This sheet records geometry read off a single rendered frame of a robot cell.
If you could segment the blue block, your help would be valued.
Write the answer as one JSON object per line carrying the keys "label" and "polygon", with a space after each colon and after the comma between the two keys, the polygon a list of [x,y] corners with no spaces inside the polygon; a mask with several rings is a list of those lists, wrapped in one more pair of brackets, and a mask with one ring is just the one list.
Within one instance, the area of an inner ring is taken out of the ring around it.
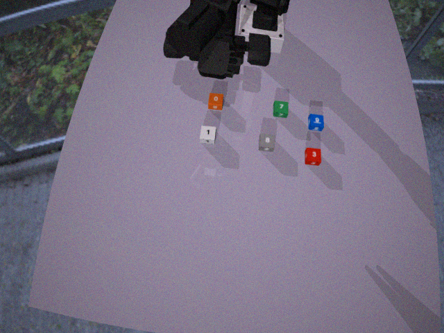
{"label": "blue block", "polygon": [[324,118],[321,115],[310,114],[308,117],[309,130],[322,131],[324,129]]}

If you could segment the orange block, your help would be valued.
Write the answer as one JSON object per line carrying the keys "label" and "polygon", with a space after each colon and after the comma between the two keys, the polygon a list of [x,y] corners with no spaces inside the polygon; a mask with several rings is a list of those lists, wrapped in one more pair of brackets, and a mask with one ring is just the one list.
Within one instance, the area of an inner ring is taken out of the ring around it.
{"label": "orange block", "polygon": [[222,107],[223,107],[223,94],[210,93],[208,101],[208,109],[222,110]]}

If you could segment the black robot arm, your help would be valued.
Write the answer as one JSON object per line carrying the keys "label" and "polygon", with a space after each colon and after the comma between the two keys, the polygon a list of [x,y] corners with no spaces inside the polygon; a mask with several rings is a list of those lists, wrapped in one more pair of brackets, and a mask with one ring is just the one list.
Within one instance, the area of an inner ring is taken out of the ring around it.
{"label": "black robot arm", "polygon": [[[217,39],[221,27],[233,24],[241,0],[190,0],[190,6],[167,29],[166,38],[178,53],[196,57],[197,69],[204,77],[225,79],[239,75],[241,56],[233,37]],[[252,27],[278,30],[278,15],[287,13],[290,0],[250,0],[257,5]]]}

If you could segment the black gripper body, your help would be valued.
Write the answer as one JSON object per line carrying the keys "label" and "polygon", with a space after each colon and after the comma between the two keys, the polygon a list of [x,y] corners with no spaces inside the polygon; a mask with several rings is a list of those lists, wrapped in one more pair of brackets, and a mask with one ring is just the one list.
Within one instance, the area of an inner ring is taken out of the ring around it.
{"label": "black gripper body", "polygon": [[[250,65],[255,66],[263,66],[266,67],[269,65],[269,60],[271,57],[271,38],[269,35],[257,34],[257,33],[249,33],[248,41],[245,42],[245,36],[235,35],[235,24],[236,20],[233,24],[230,24],[226,27],[221,27],[218,30],[217,34],[214,36],[217,39],[224,39],[225,36],[233,37],[236,47],[235,51],[238,56],[243,57],[245,51],[248,52],[247,62]],[[182,58],[184,55],[178,53],[173,47],[169,44],[169,41],[165,37],[164,40],[164,56],[167,58]]]}

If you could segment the green block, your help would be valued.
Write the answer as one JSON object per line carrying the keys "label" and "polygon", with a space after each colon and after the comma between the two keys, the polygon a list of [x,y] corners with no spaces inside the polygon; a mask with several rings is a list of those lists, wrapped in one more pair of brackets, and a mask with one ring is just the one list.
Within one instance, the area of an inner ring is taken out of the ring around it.
{"label": "green block", "polygon": [[275,101],[273,104],[273,116],[287,118],[289,102]]}

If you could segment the red block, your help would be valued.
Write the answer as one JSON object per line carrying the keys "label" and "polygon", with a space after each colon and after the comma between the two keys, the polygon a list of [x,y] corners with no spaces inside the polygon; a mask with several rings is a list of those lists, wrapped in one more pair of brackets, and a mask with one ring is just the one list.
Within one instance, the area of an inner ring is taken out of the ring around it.
{"label": "red block", "polygon": [[305,164],[318,166],[321,163],[321,150],[318,148],[306,148]]}

